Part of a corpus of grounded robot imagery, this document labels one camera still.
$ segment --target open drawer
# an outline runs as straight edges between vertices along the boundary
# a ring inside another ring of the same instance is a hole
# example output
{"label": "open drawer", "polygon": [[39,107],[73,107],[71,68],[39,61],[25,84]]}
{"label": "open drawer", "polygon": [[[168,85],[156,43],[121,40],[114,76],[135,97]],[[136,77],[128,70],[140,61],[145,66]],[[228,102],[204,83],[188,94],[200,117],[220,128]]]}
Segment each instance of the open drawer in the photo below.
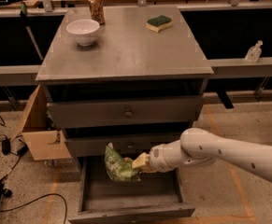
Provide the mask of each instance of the open drawer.
{"label": "open drawer", "polygon": [[113,182],[104,157],[83,159],[79,213],[76,223],[138,223],[190,217],[194,207],[184,200],[178,170],[142,174],[135,183]]}

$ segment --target white spray bottle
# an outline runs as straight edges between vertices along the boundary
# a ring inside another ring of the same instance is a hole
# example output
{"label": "white spray bottle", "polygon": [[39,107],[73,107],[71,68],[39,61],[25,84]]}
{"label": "white spray bottle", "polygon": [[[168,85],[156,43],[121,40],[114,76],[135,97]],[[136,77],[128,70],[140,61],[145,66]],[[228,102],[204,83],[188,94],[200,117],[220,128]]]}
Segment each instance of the white spray bottle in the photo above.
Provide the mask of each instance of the white spray bottle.
{"label": "white spray bottle", "polygon": [[258,41],[256,43],[255,46],[251,47],[249,50],[248,50],[248,53],[245,57],[246,61],[249,62],[249,63],[257,63],[259,57],[260,57],[260,54],[262,52],[261,50],[261,46],[263,45],[263,41]]}

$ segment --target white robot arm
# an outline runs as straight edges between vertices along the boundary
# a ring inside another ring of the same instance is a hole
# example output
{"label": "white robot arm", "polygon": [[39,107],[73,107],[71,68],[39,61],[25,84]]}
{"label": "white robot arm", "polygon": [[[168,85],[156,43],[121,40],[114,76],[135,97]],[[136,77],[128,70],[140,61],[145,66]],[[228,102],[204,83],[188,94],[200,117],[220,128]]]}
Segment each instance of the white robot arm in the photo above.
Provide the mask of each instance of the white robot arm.
{"label": "white robot arm", "polygon": [[153,147],[133,162],[142,172],[168,172],[180,166],[211,164],[221,159],[272,182],[272,147],[219,137],[198,128],[180,140]]}

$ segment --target can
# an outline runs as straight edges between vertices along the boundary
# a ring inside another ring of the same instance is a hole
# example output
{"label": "can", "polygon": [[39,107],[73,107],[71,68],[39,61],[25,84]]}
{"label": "can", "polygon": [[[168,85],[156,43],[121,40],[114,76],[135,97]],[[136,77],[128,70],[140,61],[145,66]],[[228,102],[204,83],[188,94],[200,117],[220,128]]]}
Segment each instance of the can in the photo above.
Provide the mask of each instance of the can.
{"label": "can", "polygon": [[88,0],[91,17],[93,20],[98,21],[100,25],[105,23],[104,5],[102,0]]}

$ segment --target drawer handle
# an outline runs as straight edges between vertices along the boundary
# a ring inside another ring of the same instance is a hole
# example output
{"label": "drawer handle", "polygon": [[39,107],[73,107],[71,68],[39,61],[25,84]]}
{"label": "drawer handle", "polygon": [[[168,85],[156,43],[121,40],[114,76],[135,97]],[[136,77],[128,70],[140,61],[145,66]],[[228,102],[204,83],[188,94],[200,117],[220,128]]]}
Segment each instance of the drawer handle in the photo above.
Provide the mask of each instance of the drawer handle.
{"label": "drawer handle", "polygon": [[132,116],[133,116],[133,112],[132,111],[130,111],[129,109],[127,109],[126,111],[125,111],[125,116],[127,117],[127,118],[131,118]]}

